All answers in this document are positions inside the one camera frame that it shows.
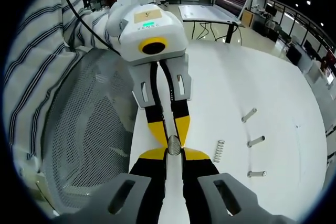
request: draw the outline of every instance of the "gray gripper part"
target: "gray gripper part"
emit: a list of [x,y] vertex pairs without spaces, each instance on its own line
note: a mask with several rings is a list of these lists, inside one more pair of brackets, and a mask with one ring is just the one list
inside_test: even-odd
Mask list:
[[[129,71],[134,82],[133,93],[139,104],[139,107],[144,108],[155,105],[150,80],[151,63],[146,63],[137,66],[129,65]],[[148,98],[147,101],[145,101],[142,92],[143,83],[145,83],[146,87],[145,90]]]
[[[140,204],[151,178],[122,173],[102,185],[93,195],[88,205],[75,214],[53,219],[54,223],[99,223],[136,224]],[[118,211],[111,213],[112,202]]]
[[[188,54],[181,57],[166,59],[166,64],[172,76],[175,100],[189,100],[191,97],[191,77],[188,74]],[[182,77],[184,94],[180,92],[178,76]]]
[[284,216],[273,216],[261,208],[257,195],[230,174],[199,177],[198,181],[209,206],[212,224],[296,223]]

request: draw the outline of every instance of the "white table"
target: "white table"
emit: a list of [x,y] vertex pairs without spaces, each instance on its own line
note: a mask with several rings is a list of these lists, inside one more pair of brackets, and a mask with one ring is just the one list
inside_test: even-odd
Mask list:
[[[318,199],[327,163],[323,121],[315,97],[294,65],[257,50],[211,41],[191,41],[188,102],[191,124],[186,147],[214,156],[225,140],[223,158],[215,163],[258,195],[272,214],[298,219]],[[168,135],[174,134],[169,89],[161,68],[158,91]],[[245,124],[241,118],[258,112]],[[247,142],[264,135],[252,148]],[[160,147],[139,110],[134,128],[130,168],[143,152]],[[248,178],[248,171],[266,177]],[[168,156],[166,196],[159,223],[188,223],[182,194],[181,157]]]
[[210,29],[213,35],[214,32],[212,31],[212,23],[228,24],[229,28],[225,40],[226,43],[231,42],[232,34],[234,32],[234,24],[241,25],[241,22],[238,18],[235,18],[233,15],[226,13],[226,10],[218,6],[180,5],[178,8],[180,10],[183,22],[194,23],[192,39],[194,38],[196,22],[205,22],[205,25],[210,23]]

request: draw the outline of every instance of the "yellow circle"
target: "yellow circle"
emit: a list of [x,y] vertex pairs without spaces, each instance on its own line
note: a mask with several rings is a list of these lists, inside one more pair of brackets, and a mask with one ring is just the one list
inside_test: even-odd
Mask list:
[[167,48],[168,46],[168,42],[165,38],[160,38],[160,37],[156,37],[156,38],[150,38],[150,39],[145,39],[142,42],[140,42],[139,44],[139,51],[143,52],[143,48],[149,44],[153,44],[153,43],[162,43],[165,45],[165,48]]

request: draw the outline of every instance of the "table leg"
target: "table leg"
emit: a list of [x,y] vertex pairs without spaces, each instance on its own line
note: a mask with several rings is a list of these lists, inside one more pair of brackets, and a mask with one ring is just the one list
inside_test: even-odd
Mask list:
[[229,25],[229,30],[227,31],[225,43],[230,43],[231,42],[234,27],[235,27],[234,24]]
[[195,26],[196,26],[196,22],[194,22],[193,33],[192,33],[192,35],[191,35],[191,39],[193,39],[193,38],[194,38],[194,33],[195,33]]

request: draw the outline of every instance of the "green indicator light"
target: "green indicator light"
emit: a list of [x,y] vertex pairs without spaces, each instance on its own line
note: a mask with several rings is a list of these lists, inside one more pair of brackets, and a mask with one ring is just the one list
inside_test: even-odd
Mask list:
[[154,25],[154,22],[144,23],[142,26],[152,26],[152,25]]

